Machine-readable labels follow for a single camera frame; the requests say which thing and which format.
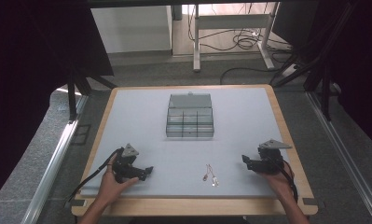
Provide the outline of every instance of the black cable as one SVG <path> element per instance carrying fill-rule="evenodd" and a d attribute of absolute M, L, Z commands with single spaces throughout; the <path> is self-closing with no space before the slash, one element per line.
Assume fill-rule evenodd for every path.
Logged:
<path fill-rule="evenodd" d="M 267 49 L 272 52 L 281 52 L 281 53 L 294 53 L 292 49 L 275 49 L 274 47 L 267 45 Z"/>
<path fill-rule="evenodd" d="M 83 180 L 78 186 L 77 188 L 72 192 L 72 194 L 68 197 L 68 199 L 66 200 L 66 203 L 64 205 L 64 207 L 68 208 L 70 207 L 70 202 L 72 201 L 72 199 L 76 196 L 77 192 L 87 183 L 89 182 L 93 177 L 95 177 L 98 173 L 101 172 L 101 170 L 107 165 L 108 162 L 110 162 L 110 159 L 118 153 L 118 149 L 115 150 L 110 156 L 109 158 L 107 158 L 104 163 L 90 176 L 88 176 L 85 180 Z"/>
<path fill-rule="evenodd" d="M 239 9 L 239 12 L 238 14 L 241 14 L 241 10 L 244 8 L 244 13 L 246 13 L 246 3 L 243 3 L 243 6 L 241 7 L 241 9 Z"/>
<path fill-rule="evenodd" d="M 276 71 L 279 71 L 280 69 L 276 69 L 276 70 L 261 70 L 261 69 L 255 69 L 255 68 L 248 68 L 248 67 L 236 67 L 236 68 L 230 68 L 228 69 L 227 71 L 225 71 L 221 77 L 220 77 L 220 85 L 223 85 L 223 79 L 224 79 L 224 76 L 232 71 L 232 70 L 251 70 L 251 71 L 256 71 L 256 72 L 276 72 Z"/>
<path fill-rule="evenodd" d="M 251 12 L 251 9 L 252 9 L 252 6 L 253 4 L 251 4 L 249 6 L 249 9 L 248 9 L 248 14 L 250 14 Z M 264 14 L 266 13 L 267 11 L 267 6 L 268 6 L 268 3 L 265 4 L 265 8 L 264 8 Z M 192 35 L 192 32 L 191 32 L 191 23 L 192 23 L 192 18 L 194 16 L 194 11 L 195 11 L 195 6 L 193 7 L 192 9 L 192 12 L 191 14 L 189 14 L 189 5 L 187 6 L 187 14 L 188 14 L 188 38 L 192 41 L 195 41 L 195 38 L 194 36 Z M 245 49 L 245 50 L 248 50 L 248 49 L 251 49 L 259 39 L 260 36 L 262 36 L 260 33 L 261 33 L 261 29 L 259 29 L 259 32 L 258 32 L 258 36 L 252 36 L 252 35 L 243 35 L 242 33 L 243 32 L 250 32 L 251 31 L 248 31 L 246 29 L 230 29 L 230 30 L 225 30 L 225 31 L 221 31 L 221 32 L 217 32 L 217 33 L 214 33 L 214 34 L 211 34 L 211 35 L 206 35 L 206 36 L 202 36 L 202 37 L 199 37 L 199 39 L 203 39 L 203 38 L 206 38 L 206 37 L 209 37 L 209 36 L 213 36 L 213 35 L 219 35 L 219 34 L 222 34 L 222 33 L 226 33 L 226 32 L 236 32 L 236 31 L 240 31 L 240 33 L 238 35 L 235 35 L 232 40 L 233 42 L 235 43 L 234 46 L 230 47 L 230 48 L 227 48 L 227 49 L 218 49 L 218 48 L 215 48 L 211 45 L 207 45 L 207 44 L 200 44 L 201 46 L 204 46 L 204 47 L 208 47 L 208 48 L 211 48 L 211 49 L 215 49 L 215 50 L 219 50 L 219 51 L 227 51 L 227 50 L 230 50 L 230 49 L 235 49 L 236 47 L 239 47 L 240 49 Z M 272 39 L 268 39 L 269 41 L 272 41 L 272 42 L 277 42 L 277 43 L 282 43 L 282 44 L 287 44 L 289 45 L 288 43 L 284 43 L 284 42 L 281 42 L 281 41 L 276 41 L 276 40 L 272 40 Z M 267 45 L 267 47 L 269 49 L 272 49 L 272 50 L 276 50 L 275 48 L 271 47 L 270 45 Z"/>
<path fill-rule="evenodd" d="M 277 164 L 272 158 L 268 157 L 268 159 L 271 163 L 273 163 L 282 172 L 284 177 L 287 179 L 288 184 L 289 184 L 291 190 L 293 191 L 294 200 L 296 200 L 296 203 L 298 203 L 298 190 L 296 189 L 296 184 L 294 183 L 293 170 L 291 169 L 290 164 L 287 161 L 283 161 L 288 165 L 288 167 L 290 169 L 290 175 L 291 176 L 289 174 L 287 174 L 287 172 L 279 164 Z"/>
<path fill-rule="evenodd" d="M 214 12 L 215 15 L 217 15 L 217 13 L 214 11 L 213 4 L 212 4 L 212 11 Z"/>
<path fill-rule="evenodd" d="M 295 63 L 296 60 L 297 60 L 297 58 L 298 58 L 298 54 L 296 54 L 296 53 L 293 52 L 293 53 L 291 54 L 291 56 L 290 56 L 290 57 L 289 57 L 289 58 L 284 62 L 284 64 L 282 65 L 281 69 L 279 69 L 279 71 L 276 72 L 276 73 L 273 75 L 273 77 L 270 79 L 270 81 L 269 81 L 269 85 L 272 86 L 272 84 L 273 84 L 273 80 L 274 80 L 276 77 L 278 77 L 279 75 L 281 75 L 282 72 L 283 72 L 285 69 L 287 69 L 291 63 Z"/>
<path fill-rule="evenodd" d="M 272 53 L 272 59 L 273 59 L 275 62 L 277 62 L 277 63 L 286 63 L 288 59 L 287 59 L 286 61 L 279 61 L 277 58 L 275 58 L 275 55 L 277 55 L 277 54 L 292 54 L 292 52 Z"/>

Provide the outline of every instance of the human hand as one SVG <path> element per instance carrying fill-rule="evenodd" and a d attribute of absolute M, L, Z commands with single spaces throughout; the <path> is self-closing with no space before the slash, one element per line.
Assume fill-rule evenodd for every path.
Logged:
<path fill-rule="evenodd" d="M 101 186 L 95 200 L 96 203 L 100 203 L 104 206 L 113 203 L 122 191 L 134 185 L 139 180 L 138 177 L 135 177 L 121 184 L 116 181 L 112 168 L 116 156 L 117 154 L 114 155 L 107 164 L 106 172 L 103 174 Z"/>
<path fill-rule="evenodd" d="M 287 162 L 284 163 L 283 169 L 287 174 L 289 174 L 291 177 L 294 178 L 294 173 L 291 170 Z M 262 175 L 264 178 L 268 180 L 269 186 L 276 193 L 279 200 L 286 199 L 288 197 L 293 198 L 293 191 L 290 187 L 290 184 L 287 178 L 282 174 L 282 172 L 279 172 L 276 175 L 267 175 L 267 174 L 260 174 L 260 175 Z"/>

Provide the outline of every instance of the gray floor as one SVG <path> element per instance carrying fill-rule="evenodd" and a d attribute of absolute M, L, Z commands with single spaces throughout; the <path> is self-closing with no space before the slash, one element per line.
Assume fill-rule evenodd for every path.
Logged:
<path fill-rule="evenodd" d="M 137 61 L 135 55 L 130 65 L 124 65 L 117 56 L 111 61 L 114 77 L 107 79 L 120 87 L 218 85 L 223 72 L 233 67 L 264 69 L 260 56 L 203 57 L 200 73 L 192 72 L 190 58 L 163 59 L 144 57 Z M 236 70 L 228 73 L 224 84 L 268 83 L 272 73 Z M 284 118 L 304 166 L 319 212 L 310 217 L 312 223 L 372 223 L 364 202 L 354 187 L 341 160 L 334 150 L 320 121 L 317 119 L 300 77 L 275 93 Z M 94 89 L 79 123 L 78 133 L 89 130 L 86 139 L 79 135 L 73 139 L 62 168 L 52 187 L 38 223 L 74 223 L 69 210 L 64 209 L 64 198 L 79 183 L 90 148 L 105 108 L 109 90 L 91 80 Z M 346 115 L 336 98 L 331 99 L 333 124 L 348 147 L 365 179 L 372 187 L 372 142 Z M 55 91 L 51 95 L 48 113 L 26 150 L 19 165 L 0 192 L 0 223 L 20 223 L 37 185 L 57 146 L 68 119 L 66 93 Z M 250 223 L 287 223 L 284 216 L 248 217 Z M 130 217 L 104 217 L 100 223 L 128 223 Z"/>

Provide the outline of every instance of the metal stand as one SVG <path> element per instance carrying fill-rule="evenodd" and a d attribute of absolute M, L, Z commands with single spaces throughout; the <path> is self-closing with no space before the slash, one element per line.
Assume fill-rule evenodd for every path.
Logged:
<path fill-rule="evenodd" d="M 330 100 L 330 67 L 327 64 L 324 67 L 323 86 L 322 86 L 322 107 L 321 110 L 325 115 L 325 118 L 330 121 L 329 114 L 329 100 Z"/>
<path fill-rule="evenodd" d="M 242 29 L 242 28 L 265 28 L 265 33 L 262 41 L 258 41 L 257 45 L 261 51 L 265 65 L 268 70 L 275 69 L 267 50 L 267 42 L 269 39 L 270 30 L 273 26 L 273 21 L 276 16 L 276 10 L 279 3 L 275 5 L 269 14 L 254 14 L 254 15 L 224 15 L 224 16 L 201 16 L 199 5 L 195 5 L 195 40 L 194 40 L 194 72 L 200 71 L 200 30 L 212 29 Z"/>
<path fill-rule="evenodd" d="M 90 87 L 90 84 L 87 81 L 87 78 L 84 75 L 81 75 L 81 73 L 76 70 L 73 66 L 69 71 L 68 75 L 68 81 L 67 81 L 67 88 L 68 88 L 68 98 L 69 98 L 69 123 L 73 123 L 76 119 L 77 113 L 76 113 L 76 95 L 75 95 L 75 85 L 77 86 L 78 90 L 82 95 L 90 95 L 90 92 L 92 88 Z M 94 80 L 104 84 L 104 86 L 113 89 L 117 85 L 113 84 L 112 82 L 88 73 L 87 71 L 83 71 L 83 74 L 88 74 L 89 77 L 93 78 Z"/>

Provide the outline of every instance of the small object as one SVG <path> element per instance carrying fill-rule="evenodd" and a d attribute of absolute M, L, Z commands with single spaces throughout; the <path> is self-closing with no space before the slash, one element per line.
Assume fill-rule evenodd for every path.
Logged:
<path fill-rule="evenodd" d="M 213 187 L 218 187 L 218 179 L 217 179 L 217 177 L 213 176 L 212 181 L 213 181 L 213 183 L 212 183 Z"/>
<path fill-rule="evenodd" d="M 203 176 L 203 181 L 206 181 L 209 177 L 209 174 L 212 174 L 212 185 L 213 187 L 218 187 L 218 179 L 217 177 L 215 177 L 215 175 L 213 174 L 213 168 L 210 164 L 206 164 L 206 175 Z"/>
<path fill-rule="evenodd" d="M 274 139 L 270 139 L 269 141 L 265 142 L 265 143 L 262 143 L 259 145 L 260 147 L 263 147 L 263 148 L 266 148 L 266 149 L 275 149 L 275 148 L 291 148 L 291 146 L 285 144 L 285 143 L 282 143 L 282 142 L 279 142 L 279 141 L 276 141 Z"/>
<path fill-rule="evenodd" d="M 213 137 L 214 117 L 210 94 L 171 94 L 166 119 L 167 137 Z"/>

